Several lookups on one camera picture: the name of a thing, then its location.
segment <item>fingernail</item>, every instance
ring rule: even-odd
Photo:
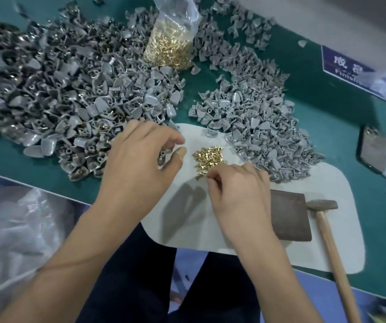
[[[184,159],[185,155],[187,154],[187,148],[186,147],[179,147],[175,151],[175,153],[179,156],[181,161]]]

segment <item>green table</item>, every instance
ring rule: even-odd
[[[56,15],[66,0],[17,0],[27,6],[32,18],[39,21]],[[91,0],[77,0],[87,18],[109,15],[124,20],[126,9],[149,6],[152,0],[104,0],[96,7]],[[12,9],[11,0],[0,0],[0,21],[24,28],[26,22]],[[228,20],[219,21],[220,28]],[[286,83],[287,98],[296,103],[299,125],[308,130],[318,152],[326,162],[339,168],[347,177],[357,204],[366,245],[365,270],[350,275],[353,287],[386,297],[386,179],[372,173],[355,158],[360,126],[370,124],[386,133],[386,102],[322,71],[320,46],[309,42],[298,46],[303,37],[276,26],[261,58],[275,59],[291,76]],[[187,85],[176,122],[195,123],[187,117],[188,108],[198,100],[197,93],[216,88],[220,72],[208,70],[209,63],[199,64],[201,72],[192,76],[183,73]],[[99,180],[89,177],[72,183],[61,170],[56,158],[33,159],[22,155],[22,147],[0,138],[0,176],[35,186],[83,203],[92,203],[99,189]],[[326,279],[330,273],[297,269]]]

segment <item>hand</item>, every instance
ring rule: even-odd
[[[158,169],[161,148],[184,142],[184,137],[168,126],[131,120],[112,142],[93,207],[108,214],[110,223],[131,223],[134,228],[169,188],[187,152],[185,147],[178,148]]]
[[[271,224],[269,175],[251,162],[219,164],[207,174],[212,208],[224,234],[236,247],[249,236],[275,236]]]

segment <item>hammer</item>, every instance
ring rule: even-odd
[[[317,199],[307,202],[307,209],[316,213],[317,225],[324,241],[329,260],[335,277],[336,287],[344,306],[345,315],[349,323],[361,323],[359,310],[356,305],[353,291],[348,282],[347,274],[342,265],[341,257],[338,253],[335,240],[333,239],[332,230],[326,217],[326,211],[338,208],[336,201],[326,199]]]

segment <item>sign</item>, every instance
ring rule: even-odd
[[[326,73],[382,98],[380,94],[374,92],[369,87],[362,85],[356,80],[357,75],[362,72],[375,72],[374,69],[368,67],[366,64],[353,60],[352,58],[349,58],[346,55],[336,52],[323,45],[322,62],[323,71]]]

